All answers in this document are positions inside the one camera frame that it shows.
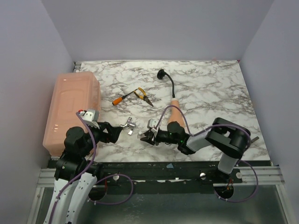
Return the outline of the clear nail polish bottle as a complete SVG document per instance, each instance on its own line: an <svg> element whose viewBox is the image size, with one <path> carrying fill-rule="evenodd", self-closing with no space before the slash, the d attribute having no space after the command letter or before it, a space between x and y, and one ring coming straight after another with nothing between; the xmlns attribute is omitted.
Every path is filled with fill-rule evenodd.
<svg viewBox="0 0 299 224"><path fill-rule="evenodd" d="M138 135L137 135L137 138L138 138L138 139L142 139L142 138L143 138L143 133L142 133L142 132L139 132Z"/></svg>

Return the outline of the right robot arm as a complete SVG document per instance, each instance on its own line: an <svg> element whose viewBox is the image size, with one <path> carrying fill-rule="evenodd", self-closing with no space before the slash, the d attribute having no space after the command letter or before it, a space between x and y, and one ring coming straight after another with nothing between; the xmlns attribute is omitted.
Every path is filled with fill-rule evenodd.
<svg viewBox="0 0 299 224"><path fill-rule="evenodd" d="M222 118L216 118L210 127L194 135L186 133L176 121L170 122L166 131L154 127L155 124L156 121L149 120L148 130L140 132L138 138L156 146L159 143L176 144L185 155L194 154L207 146L221 150L222 157L215 171L215 178L221 183L231 179L234 166L251 145L248 129Z"/></svg>

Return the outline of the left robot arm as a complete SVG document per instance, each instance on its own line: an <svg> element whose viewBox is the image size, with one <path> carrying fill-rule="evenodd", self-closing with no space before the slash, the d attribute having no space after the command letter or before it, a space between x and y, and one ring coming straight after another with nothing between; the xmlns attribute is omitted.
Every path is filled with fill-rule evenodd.
<svg viewBox="0 0 299 224"><path fill-rule="evenodd" d="M65 149L56 162L54 191L44 220L46 224L75 224L87 196L95 184L103 181L102 164L85 157L97 143L116 143L123 128L108 122L98 127L79 126L66 132Z"/></svg>

